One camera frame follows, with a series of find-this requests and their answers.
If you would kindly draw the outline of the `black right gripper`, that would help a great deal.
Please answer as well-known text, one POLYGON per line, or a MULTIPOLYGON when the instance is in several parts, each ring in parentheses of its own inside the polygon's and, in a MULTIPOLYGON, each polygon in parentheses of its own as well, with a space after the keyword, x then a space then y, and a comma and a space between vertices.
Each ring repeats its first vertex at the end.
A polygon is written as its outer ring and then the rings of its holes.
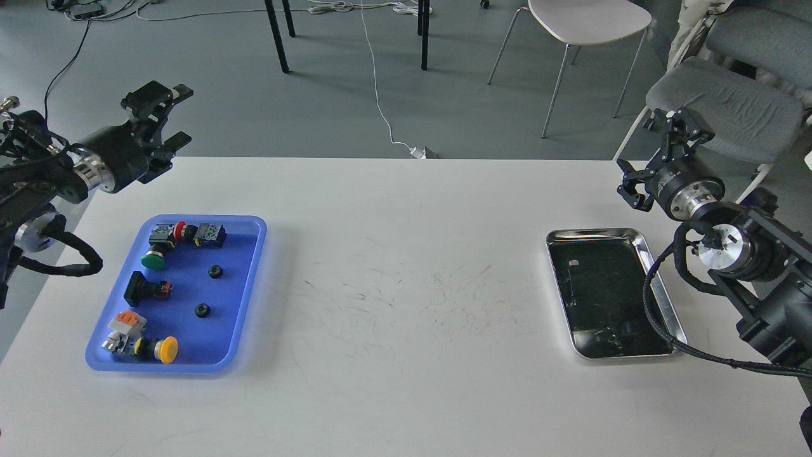
POLYGON ((629 161, 617 159, 623 171, 617 193, 632 209, 649 212, 656 200, 670 219, 689 220, 701 206, 720 201, 726 191, 722 180, 702 160, 684 158, 695 153, 694 145, 707 143, 716 134, 687 107, 672 112, 655 108, 653 118, 665 122, 666 133, 650 162, 666 164, 656 171, 637 170, 629 161), (647 181, 649 194, 638 193, 637 186, 647 181))

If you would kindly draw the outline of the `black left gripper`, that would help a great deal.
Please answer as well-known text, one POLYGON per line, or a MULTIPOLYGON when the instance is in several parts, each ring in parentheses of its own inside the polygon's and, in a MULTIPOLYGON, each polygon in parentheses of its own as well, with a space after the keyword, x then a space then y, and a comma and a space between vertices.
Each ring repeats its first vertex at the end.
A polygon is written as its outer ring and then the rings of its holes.
POLYGON ((114 194, 135 180, 148 184, 171 170, 171 160, 192 138, 177 132, 163 143, 162 129, 173 107, 192 95, 193 90, 185 84, 168 88, 150 81, 120 102, 128 112, 129 126, 101 128, 71 145, 79 157, 74 173, 87 191, 99 187, 114 194))

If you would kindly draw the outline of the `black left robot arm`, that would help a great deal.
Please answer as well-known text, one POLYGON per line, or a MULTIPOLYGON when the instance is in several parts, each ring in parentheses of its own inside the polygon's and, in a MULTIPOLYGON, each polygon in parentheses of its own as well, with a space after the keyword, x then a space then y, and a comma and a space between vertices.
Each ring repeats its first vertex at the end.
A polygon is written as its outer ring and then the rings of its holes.
POLYGON ((13 113, 14 96, 2 106, 2 153, 14 159, 2 167, 2 298, 17 267, 46 275, 87 277, 103 266, 99 254, 65 229, 55 197, 78 204, 92 190, 119 193, 133 182, 146 184, 172 168, 175 153, 191 141, 179 132, 162 139, 171 110, 191 98, 184 84, 148 82, 128 93, 121 106, 128 120, 102 128, 77 143, 49 130, 34 110, 13 113))

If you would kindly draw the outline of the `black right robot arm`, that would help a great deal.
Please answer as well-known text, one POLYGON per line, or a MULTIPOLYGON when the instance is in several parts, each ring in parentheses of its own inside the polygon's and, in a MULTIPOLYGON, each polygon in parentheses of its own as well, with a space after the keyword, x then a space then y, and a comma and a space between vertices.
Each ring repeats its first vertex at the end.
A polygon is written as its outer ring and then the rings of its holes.
POLYGON ((643 303, 653 330, 676 349, 705 361, 777 376, 809 378, 810 243, 775 219, 775 196, 763 188, 751 205, 723 200, 725 187, 695 154, 698 143, 714 138, 686 108, 656 110, 666 133, 653 158, 637 170, 618 159, 617 192, 631 208, 658 204, 679 222, 672 243, 644 279, 643 303), (652 282, 672 255, 679 276, 693 289, 726 297, 742 316, 740 339, 766 362, 735 361, 679 341, 653 317, 652 282))

